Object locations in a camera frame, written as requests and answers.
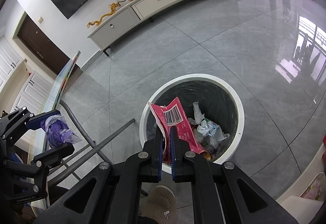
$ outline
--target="purple plastic bag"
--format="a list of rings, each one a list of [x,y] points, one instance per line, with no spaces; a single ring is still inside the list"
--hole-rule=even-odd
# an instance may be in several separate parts
[[[40,122],[45,131],[50,147],[54,148],[65,142],[75,144],[81,139],[68,127],[66,120],[61,115],[53,115]]]

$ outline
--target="triangular cutout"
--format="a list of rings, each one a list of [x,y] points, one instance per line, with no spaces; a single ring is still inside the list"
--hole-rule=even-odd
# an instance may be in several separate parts
[[[250,213],[267,207],[267,203],[243,179],[238,178],[237,184]]]
[[[75,211],[76,213],[83,213],[87,205],[88,199],[92,194],[96,179],[92,178],[87,184],[85,184],[79,191],[77,191],[72,197],[70,197],[64,204],[68,209]]]

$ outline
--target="dragon figurine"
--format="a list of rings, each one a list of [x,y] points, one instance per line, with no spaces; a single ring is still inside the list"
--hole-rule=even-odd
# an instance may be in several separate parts
[[[121,3],[121,2],[125,2],[125,1],[126,1],[126,0],[122,0],[122,1],[118,1],[117,3],[112,3],[112,4],[110,4],[109,6],[110,6],[110,8],[111,8],[111,12],[106,13],[106,14],[103,14],[103,15],[101,16],[101,18],[100,18],[99,21],[89,22],[89,23],[87,24],[87,28],[89,28],[91,25],[93,26],[93,25],[95,25],[95,24],[96,24],[96,26],[99,26],[99,25],[101,24],[101,22],[102,22],[102,20],[103,20],[104,17],[106,17],[106,16],[111,16],[113,13],[115,13],[116,8],[121,6],[120,3]]]

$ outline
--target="trash can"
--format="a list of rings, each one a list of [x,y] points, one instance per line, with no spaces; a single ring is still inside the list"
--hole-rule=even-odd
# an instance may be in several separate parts
[[[222,79],[207,74],[189,74],[175,78],[159,88],[149,102],[167,106],[179,97],[187,118],[194,118],[193,102],[205,117],[220,125],[230,136],[221,142],[218,154],[212,162],[222,164],[236,151],[245,124],[242,103],[234,89]],[[141,115],[139,136],[141,145],[155,137],[156,121],[146,104]],[[171,166],[163,164],[162,170],[171,174]]]

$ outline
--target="barcode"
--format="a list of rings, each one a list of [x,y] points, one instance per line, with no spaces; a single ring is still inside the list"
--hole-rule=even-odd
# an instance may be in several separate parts
[[[163,113],[167,126],[176,125],[183,121],[177,105],[173,106],[169,111]]]

